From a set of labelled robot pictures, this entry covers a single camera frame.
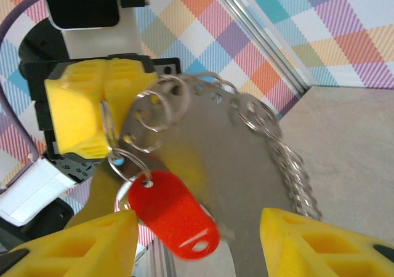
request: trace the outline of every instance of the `red key tag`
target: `red key tag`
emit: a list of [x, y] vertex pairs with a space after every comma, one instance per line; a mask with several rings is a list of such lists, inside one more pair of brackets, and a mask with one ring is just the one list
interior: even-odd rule
[[129, 204], [146, 226], [178, 257], [197, 260], [215, 251], [220, 234], [183, 182], [168, 171], [145, 174], [129, 190]]

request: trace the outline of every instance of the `yellow foam pad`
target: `yellow foam pad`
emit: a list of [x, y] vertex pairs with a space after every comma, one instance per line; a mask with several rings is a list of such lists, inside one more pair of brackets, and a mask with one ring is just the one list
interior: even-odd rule
[[24, 243], [29, 254], [3, 277], [130, 277], [138, 241], [134, 211], [121, 211]]
[[113, 59], [74, 63], [60, 79], [45, 80], [58, 152], [105, 157], [100, 101], [107, 100], [119, 134], [134, 97], [156, 78], [156, 73], [144, 72], [140, 61]]
[[291, 212], [264, 209], [260, 237], [270, 277], [394, 276], [394, 263], [374, 249], [390, 244]]

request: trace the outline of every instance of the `red plastic key fob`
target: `red plastic key fob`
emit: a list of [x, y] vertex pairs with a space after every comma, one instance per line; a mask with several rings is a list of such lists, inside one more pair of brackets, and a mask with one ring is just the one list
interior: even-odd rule
[[146, 226], [178, 257], [197, 260], [215, 251], [220, 233], [183, 182], [168, 171], [152, 171], [152, 187], [145, 175], [129, 190], [129, 204]]

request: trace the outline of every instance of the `yellow rubber block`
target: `yellow rubber block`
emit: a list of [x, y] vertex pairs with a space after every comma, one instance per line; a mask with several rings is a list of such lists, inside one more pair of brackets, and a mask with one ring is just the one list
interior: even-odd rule
[[130, 277], [137, 216], [121, 211], [24, 243], [30, 253], [3, 277]]
[[270, 277], [394, 276], [390, 244], [291, 212], [264, 209], [260, 237]]
[[140, 61], [86, 60], [67, 66], [58, 80], [45, 80], [52, 123], [60, 154], [86, 159], [108, 154], [99, 103], [106, 99], [120, 133], [134, 97], [156, 79]]

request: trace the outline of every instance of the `plaid fabric backdrop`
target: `plaid fabric backdrop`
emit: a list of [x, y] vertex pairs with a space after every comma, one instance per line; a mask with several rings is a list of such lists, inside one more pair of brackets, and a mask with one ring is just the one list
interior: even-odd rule
[[247, 1], [283, 54], [317, 84], [394, 87], [394, 0]]
[[[0, 20], [22, 0], [0, 0]], [[285, 114], [298, 95], [242, 32], [218, 0], [150, 0], [136, 9], [143, 48], [152, 58], [179, 57], [182, 70], [214, 71], [244, 92], [254, 94]], [[13, 109], [45, 149], [38, 131], [26, 81], [18, 72], [18, 46], [24, 35], [47, 17], [43, 1], [30, 7], [15, 23], [0, 49], [0, 80]], [[7, 116], [0, 110], [0, 179], [8, 181], [26, 163], [28, 149]], [[77, 212], [86, 202], [90, 180], [62, 198]]]

